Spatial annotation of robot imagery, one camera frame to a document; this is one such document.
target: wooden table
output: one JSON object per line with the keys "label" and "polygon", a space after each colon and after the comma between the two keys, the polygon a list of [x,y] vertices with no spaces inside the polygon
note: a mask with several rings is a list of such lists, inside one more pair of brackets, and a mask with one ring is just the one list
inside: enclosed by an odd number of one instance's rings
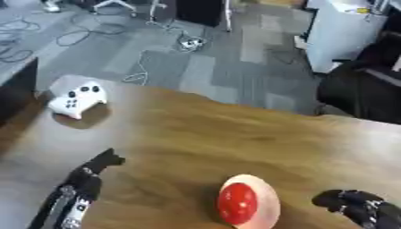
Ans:
{"label": "wooden table", "polygon": [[[66,76],[52,91],[88,79]],[[282,203],[276,228],[358,228],[311,204],[326,189],[372,191],[401,205],[401,128],[219,104],[194,94],[98,81],[108,106],[82,121],[31,103],[0,129],[0,222],[22,229],[82,162],[113,147],[127,158],[106,170],[84,229],[223,229],[222,182],[254,174]]]}

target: floor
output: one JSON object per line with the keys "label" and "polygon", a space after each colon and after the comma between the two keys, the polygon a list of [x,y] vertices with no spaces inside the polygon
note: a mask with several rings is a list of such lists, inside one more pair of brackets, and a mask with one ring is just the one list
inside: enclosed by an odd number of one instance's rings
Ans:
{"label": "floor", "polygon": [[[24,16],[41,27],[38,31],[23,32],[14,50],[29,49],[39,56],[39,90],[64,74],[121,81],[127,75],[141,72],[138,65],[141,62],[149,73],[147,86],[304,115],[311,115],[317,105],[314,95],[318,82],[311,76],[303,54],[294,49],[293,36],[303,33],[311,20],[302,11],[248,4],[236,10],[231,33],[223,30],[223,24],[209,28],[176,21],[174,26],[208,41],[200,51],[182,53],[176,48],[180,31],[147,25],[146,14],[133,19],[128,12],[111,7],[104,12],[119,15],[93,16],[68,5],[63,13],[32,14],[41,12],[37,0],[13,0],[9,4],[11,7],[0,10],[0,21]],[[174,14],[171,10],[174,7],[169,8],[158,11],[158,18],[164,23]],[[113,22],[124,25],[127,31],[114,36],[91,34],[77,45],[60,47],[56,44],[57,37],[79,30],[71,24],[74,15],[76,24],[91,30],[110,30],[99,23]],[[73,42],[82,35],[60,41]],[[10,74],[21,64],[0,63],[0,74]],[[143,81],[130,83],[141,85]]]}

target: robotic hand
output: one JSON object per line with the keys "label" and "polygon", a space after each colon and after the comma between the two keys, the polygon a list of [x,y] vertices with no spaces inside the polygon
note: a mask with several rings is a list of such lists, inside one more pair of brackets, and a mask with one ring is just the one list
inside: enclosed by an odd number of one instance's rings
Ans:
{"label": "robotic hand", "polygon": [[79,229],[102,185],[99,174],[111,165],[122,165],[125,159],[112,148],[74,169],[47,197],[28,229]]}
{"label": "robotic hand", "polygon": [[362,228],[401,228],[401,209],[369,192],[329,190],[314,197],[312,203],[339,212]]}

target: red ball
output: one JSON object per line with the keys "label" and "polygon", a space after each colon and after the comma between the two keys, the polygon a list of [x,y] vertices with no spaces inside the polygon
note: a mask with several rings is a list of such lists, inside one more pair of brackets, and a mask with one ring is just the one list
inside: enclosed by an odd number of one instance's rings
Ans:
{"label": "red ball", "polygon": [[248,185],[236,182],[225,187],[218,196],[218,212],[230,225],[249,221],[258,208],[255,192]]}

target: black chair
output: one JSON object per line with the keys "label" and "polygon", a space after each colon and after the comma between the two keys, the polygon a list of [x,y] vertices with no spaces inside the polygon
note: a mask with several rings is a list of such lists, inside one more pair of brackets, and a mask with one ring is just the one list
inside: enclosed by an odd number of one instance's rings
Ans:
{"label": "black chair", "polygon": [[401,124],[401,72],[391,70],[400,55],[401,36],[387,33],[356,61],[329,73],[318,87],[317,99],[357,118]]}

